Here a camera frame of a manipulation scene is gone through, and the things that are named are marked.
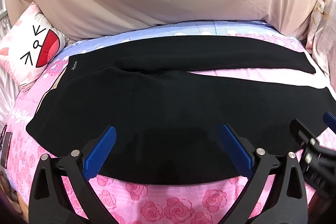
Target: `blue clamp pad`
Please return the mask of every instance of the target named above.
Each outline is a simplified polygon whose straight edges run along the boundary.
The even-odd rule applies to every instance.
[[[239,174],[250,179],[253,175],[253,159],[227,124],[219,130],[221,141]]]
[[[336,134],[336,118],[330,112],[323,114],[323,122]]]
[[[109,127],[103,137],[85,158],[83,162],[83,177],[87,181],[98,175],[100,168],[103,166],[116,140],[116,129],[114,127]]]

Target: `silver rivet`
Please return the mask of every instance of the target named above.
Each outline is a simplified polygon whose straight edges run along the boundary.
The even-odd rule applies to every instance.
[[[46,160],[48,157],[49,157],[48,154],[43,154],[43,155],[41,156],[41,160]]]
[[[312,160],[312,156],[310,154],[307,154],[304,158],[304,161],[308,164],[311,163],[311,160]]]
[[[288,156],[291,158],[291,159],[295,159],[296,155],[294,152],[289,152],[288,153]]]
[[[73,157],[77,157],[78,155],[80,154],[80,151],[79,150],[73,150],[72,152],[71,152],[71,155],[73,156]]]
[[[266,151],[265,151],[264,149],[262,149],[262,148],[258,148],[258,149],[256,150],[256,152],[257,152],[257,154],[260,155],[260,156],[265,155],[265,153],[266,153]]]

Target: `black pants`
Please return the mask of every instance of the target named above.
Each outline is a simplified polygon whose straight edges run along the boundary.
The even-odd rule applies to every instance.
[[[219,141],[229,123],[255,147],[285,155],[298,118],[316,135],[336,114],[329,90],[195,75],[221,68],[315,69],[304,53],[244,37],[161,37],[70,57],[55,90],[26,126],[49,152],[67,155],[107,125],[117,142],[100,174],[143,184],[195,184],[238,175]]]

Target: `black clamp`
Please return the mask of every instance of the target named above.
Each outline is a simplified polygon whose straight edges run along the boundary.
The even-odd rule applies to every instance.
[[[329,112],[323,120],[330,128],[336,126],[336,118]],[[297,119],[291,122],[290,131],[303,148],[300,166],[305,182],[323,198],[332,197],[336,190],[336,151],[321,147],[314,134]]]
[[[97,175],[110,153],[110,149],[106,148],[112,148],[115,143],[115,130],[109,129],[112,132],[110,137],[106,139],[104,132],[82,151],[74,150],[68,156],[55,159],[47,154],[41,156],[31,188],[30,224],[117,224],[88,183],[90,177]],[[229,150],[229,155],[234,159],[238,171],[248,176],[249,180],[219,223],[307,224],[305,184],[295,154],[290,152],[286,156],[275,156],[262,148],[255,149],[227,124],[223,125],[220,134],[226,140],[226,145],[237,148]],[[268,176],[272,174],[276,176],[261,214],[249,219]],[[88,219],[74,212],[61,176],[68,176]]]

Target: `cat face pillow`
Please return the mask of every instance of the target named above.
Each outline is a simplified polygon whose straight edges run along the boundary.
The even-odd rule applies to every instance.
[[[68,41],[32,3],[0,42],[0,65],[26,93]]]

